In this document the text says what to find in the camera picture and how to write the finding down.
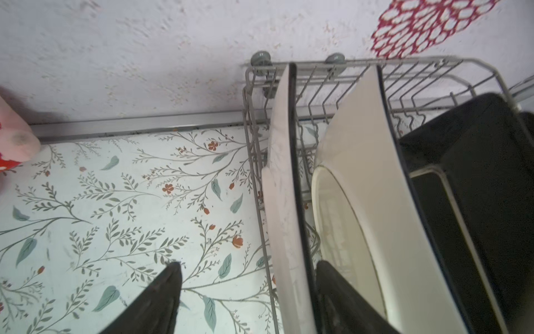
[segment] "wall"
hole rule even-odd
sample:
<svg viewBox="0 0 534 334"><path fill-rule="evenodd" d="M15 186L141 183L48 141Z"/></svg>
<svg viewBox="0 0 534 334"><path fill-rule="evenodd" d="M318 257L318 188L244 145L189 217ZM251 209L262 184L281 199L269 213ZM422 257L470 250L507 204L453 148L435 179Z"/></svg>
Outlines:
<svg viewBox="0 0 534 334"><path fill-rule="evenodd" d="M441 15L495 4L421 55L482 58L508 84L534 73L531 0L390 3L0 0L0 95L32 123L238 110L255 51L275 60L375 57L373 33L395 6L421 20L429 6Z"/></svg>

